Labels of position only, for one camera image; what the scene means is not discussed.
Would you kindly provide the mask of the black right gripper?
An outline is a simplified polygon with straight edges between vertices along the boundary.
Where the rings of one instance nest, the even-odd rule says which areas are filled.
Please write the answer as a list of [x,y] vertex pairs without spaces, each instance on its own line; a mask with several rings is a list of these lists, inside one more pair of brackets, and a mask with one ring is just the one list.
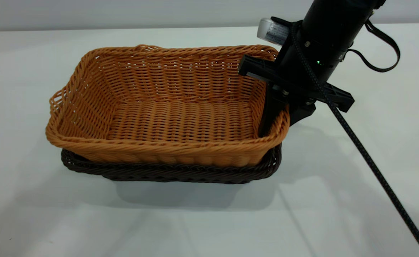
[[[283,90],[292,96],[303,99],[325,101],[317,86],[311,85],[311,79],[306,75],[283,75],[274,61],[264,60],[250,55],[244,55],[238,66],[238,74],[250,76],[258,80],[271,82],[265,91],[264,108],[259,124],[259,137],[268,135],[271,126],[279,113],[285,107],[285,94]],[[322,88],[330,101],[342,112],[348,112],[355,102],[353,96],[327,82],[322,83]],[[289,104],[290,126],[311,116],[316,110],[315,104]]]

